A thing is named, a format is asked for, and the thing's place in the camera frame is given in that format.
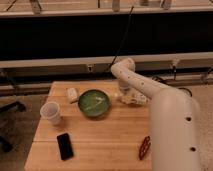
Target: black phone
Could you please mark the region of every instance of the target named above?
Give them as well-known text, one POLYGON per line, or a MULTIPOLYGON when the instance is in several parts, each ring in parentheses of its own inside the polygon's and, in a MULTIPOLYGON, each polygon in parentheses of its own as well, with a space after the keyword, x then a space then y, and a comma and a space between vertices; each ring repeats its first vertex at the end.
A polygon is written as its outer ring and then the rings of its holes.
POLYGON ((60 150, 61 160, 66 160, 74 156, 68 133, 58 135, 57 141, 60 150))

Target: paper cup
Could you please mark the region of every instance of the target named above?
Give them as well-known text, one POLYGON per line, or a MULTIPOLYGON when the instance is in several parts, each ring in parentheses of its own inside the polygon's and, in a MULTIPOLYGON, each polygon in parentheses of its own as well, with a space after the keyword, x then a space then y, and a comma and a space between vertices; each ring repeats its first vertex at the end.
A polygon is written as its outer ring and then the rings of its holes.
POLYGON ((49 120, 53 125, 58 125, 61 121, 60 106, 56 102, 45 103, 41 107, 40 114, 44 119, 49 120))

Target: black wall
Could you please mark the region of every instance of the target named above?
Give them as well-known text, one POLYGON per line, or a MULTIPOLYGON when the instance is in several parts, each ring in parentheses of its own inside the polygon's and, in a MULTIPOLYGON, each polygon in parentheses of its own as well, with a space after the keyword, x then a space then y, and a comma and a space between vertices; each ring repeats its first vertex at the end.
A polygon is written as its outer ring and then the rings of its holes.
MULTIPOLYGON (((128 15, 1 18, 0 60, 113 56, 128 15)), ((134 14, 121 55, 213 51, 213 12, 134 14)))

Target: gray floor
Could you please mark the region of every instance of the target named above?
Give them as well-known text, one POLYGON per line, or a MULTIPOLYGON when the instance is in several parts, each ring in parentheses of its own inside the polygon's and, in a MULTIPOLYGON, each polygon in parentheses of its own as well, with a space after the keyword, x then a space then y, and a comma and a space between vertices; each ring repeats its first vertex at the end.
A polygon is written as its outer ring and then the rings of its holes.
MULTIPOLYGON (((27 107, 25 112, 19 112, 17 108, 0 114, 0 121, 6 124, 1 131, 6 139, 14 146, 9 153, 3 153, 0 149, 1 171, 23 171, 30 146, 40 119, 39 109, 45 102, 47 95, 21 96, 18 99, 27 107)), ((1 97, 0 105, 9 103, 14 97, 1 97)))
MULTIPOLYGON (((201 114, 196 118, 201 163, 204 171, 213 171, 213 85, 188 87, 200 103, 201 114)), ((39 109, 47 95, 19 97, 27 106, 26 112, 17 109, 1 114, 0 121, 6 121, 6 128, 0 129, 13 144, 13 151, 4 154, 0 150, 1 171, 23 171, 24 164, 38 124, 39 109)), ((0 104, 10 102, 13 97, 2 97, 0 104)))

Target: bowl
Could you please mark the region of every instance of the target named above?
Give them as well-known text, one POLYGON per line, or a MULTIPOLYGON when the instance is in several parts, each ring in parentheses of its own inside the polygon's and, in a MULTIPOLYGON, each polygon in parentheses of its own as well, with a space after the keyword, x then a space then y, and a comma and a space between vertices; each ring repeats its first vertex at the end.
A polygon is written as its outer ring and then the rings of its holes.
POLYGON ((79 97, 78 107, 86 117, 96 118, 106 113, 110 100, 101 90, 88 90, 79 97))

